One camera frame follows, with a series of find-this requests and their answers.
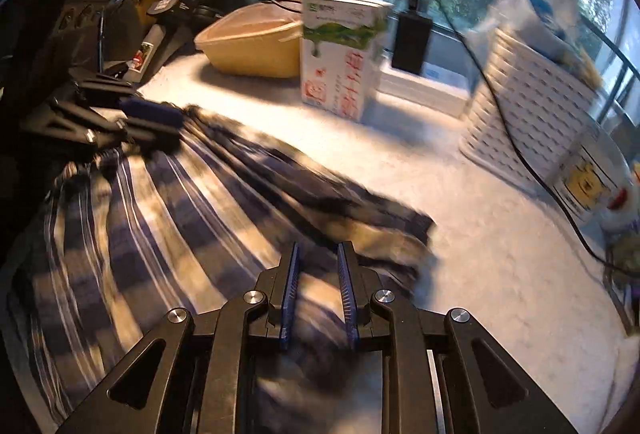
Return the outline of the blue beige plaid pants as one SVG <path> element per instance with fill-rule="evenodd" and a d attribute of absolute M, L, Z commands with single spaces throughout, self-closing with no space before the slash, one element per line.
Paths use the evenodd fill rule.
<path fill-rule="evenodd" d="M 354 246 L 411 295 L 432 219 L 274 137 L 191 106 L 171 151 L 117 145 L 58 173 L 9 257 L 10 358 L 37 423 L 56 430 L 168 311 L 220 309 L 290 243 L 300 279 L 288 351 L 259 367 L 266 433 L 378 424 L 370 358 L 350 353 L 336 254 Z"/>

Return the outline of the black power adapter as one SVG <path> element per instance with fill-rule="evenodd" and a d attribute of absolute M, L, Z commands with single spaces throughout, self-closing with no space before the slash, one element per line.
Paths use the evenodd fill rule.
<path fill-rule="evenodd" d="M 397 17 L 396 36 L 390 66 L 420 76 L 431 38 L 433 20 L 419 12 L 420 0 L 408 0 L 407 9 Z"/>

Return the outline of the white jar with bear label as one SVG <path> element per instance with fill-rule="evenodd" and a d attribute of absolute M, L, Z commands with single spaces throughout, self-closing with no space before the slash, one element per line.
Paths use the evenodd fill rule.
<path fill-rule="evenodd" d="M 596 220 L 614 233 L 639 218 L 638 177 L 596 121 L 588 122 L 562 158 L 551 188 L 579 225 Z"/>

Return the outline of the white woven plastic basket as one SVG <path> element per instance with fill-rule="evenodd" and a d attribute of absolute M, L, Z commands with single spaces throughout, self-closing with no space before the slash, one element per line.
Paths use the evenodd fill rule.
<path fill-rule="evenodd" d="M 466 118 L 460 150 L 500 179 L 535 194 L 589 119 L 597 92 L 498 29 Z"/>

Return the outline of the beige plastic basin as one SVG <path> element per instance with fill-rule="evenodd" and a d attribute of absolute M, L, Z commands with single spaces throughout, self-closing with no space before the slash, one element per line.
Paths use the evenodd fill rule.
<path fill-rule="evenodd" d="M 202 30 L 194 46 L 222 74 L 291 79 L 299 76 L 302 35 L 299 14 L 254 3 Z"/>

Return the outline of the white plastic bag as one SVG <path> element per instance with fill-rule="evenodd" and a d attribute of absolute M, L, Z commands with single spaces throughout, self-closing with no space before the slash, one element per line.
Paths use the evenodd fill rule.
<path fill-rule="evenodd" d="M 495 31 L 500 29 L 560 65 L 592 90 L 602 78 L 586 50 L 577 43 L 578 0 L 494 0 L 484 20 L 465 32 L 466 42 L 485 64 Z"/>

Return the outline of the white green milk carton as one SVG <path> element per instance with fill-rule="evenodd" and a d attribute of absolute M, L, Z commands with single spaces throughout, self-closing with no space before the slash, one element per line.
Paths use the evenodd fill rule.
<path fill-rule="evenodd" d="M 378 0 L 302 0 L 300 96 L 359 121 L 381 81 L 392 5 Z"/>

